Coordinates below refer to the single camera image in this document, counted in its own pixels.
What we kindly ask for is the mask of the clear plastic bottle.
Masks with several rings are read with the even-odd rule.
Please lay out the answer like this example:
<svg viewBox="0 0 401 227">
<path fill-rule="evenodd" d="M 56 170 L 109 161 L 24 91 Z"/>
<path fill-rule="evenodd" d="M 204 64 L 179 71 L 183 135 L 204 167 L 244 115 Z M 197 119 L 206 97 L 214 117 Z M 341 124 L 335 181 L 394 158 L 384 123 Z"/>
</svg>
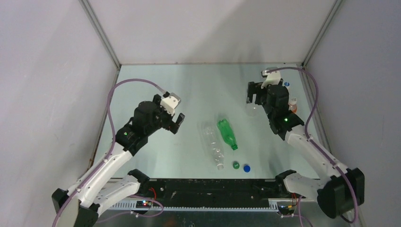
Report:
<svg viewBox="0 0 401 227">
<path fill-rule="evenodd" d="M 258 105 L 254 104 L 254 103 L 247 103 L 245 105 L 245 112 L 250 117 L 257 116 L 259 113 L 258 109 L 259 109 Z"/>
</svg>

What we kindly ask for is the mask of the blue bottle cap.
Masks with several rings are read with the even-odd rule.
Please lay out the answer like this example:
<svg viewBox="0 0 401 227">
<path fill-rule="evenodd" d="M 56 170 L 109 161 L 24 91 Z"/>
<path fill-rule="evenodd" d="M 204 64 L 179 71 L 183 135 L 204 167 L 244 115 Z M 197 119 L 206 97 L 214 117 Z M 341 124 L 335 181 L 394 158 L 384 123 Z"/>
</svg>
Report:
<svg viewBox="0 0 401 227">
<path fill-rule="evenodd" d="M 244 165 L 243 170 L 244 170 L 244 172 L 248 173 L 248 172 L 250 172 L 251 168 L 249 165 Z"/>
</svg>

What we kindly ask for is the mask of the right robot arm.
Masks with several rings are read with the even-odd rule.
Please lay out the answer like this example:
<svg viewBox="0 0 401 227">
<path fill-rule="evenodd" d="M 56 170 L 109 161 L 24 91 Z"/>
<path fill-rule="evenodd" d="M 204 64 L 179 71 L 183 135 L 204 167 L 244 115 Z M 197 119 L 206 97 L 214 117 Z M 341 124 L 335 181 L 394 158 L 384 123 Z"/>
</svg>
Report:
<svg viewBox="0 0 401 227">
<path fill-rule="evenodd" d="M 249 82 L 247 102 L 263 107 L 272 132 L 291 145 L 317 173 L 312 179 L 287 170 L 276 176 L 275 192 L 286 198 L 292 193 L 316 201 L 322 212 L 336 218 L 365 202 L 365 176 L 336 159 L 306 132 L 305 123 L 289 109 L 289 91 L 277 84 Z"/>
</svg>

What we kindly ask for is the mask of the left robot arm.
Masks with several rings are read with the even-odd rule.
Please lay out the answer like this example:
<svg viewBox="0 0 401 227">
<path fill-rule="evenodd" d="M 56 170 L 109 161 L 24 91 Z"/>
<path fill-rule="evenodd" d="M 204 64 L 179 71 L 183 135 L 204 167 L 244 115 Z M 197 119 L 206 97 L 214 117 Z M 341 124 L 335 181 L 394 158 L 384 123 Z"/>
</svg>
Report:
<svg viewBox="0 0 401 227">
<path fill-rule="evenodd" d="M 57 189 L 52 200 L 56 210 L 54 227 L 92 227 L 110 207 L 126 197 L 144 197 L 149 192 L 149 177 L 138 169 L 112 186 L 111 177 L 147 144 L 149 136 L 159 129 L 178 132 L 185 116 L 175 110 L 181 99 L 174 93 L 154 95 L 140 102 L 133 116 L 118 131 L 113 131 L 110 150 L 67 190 Z"/>
</svg>

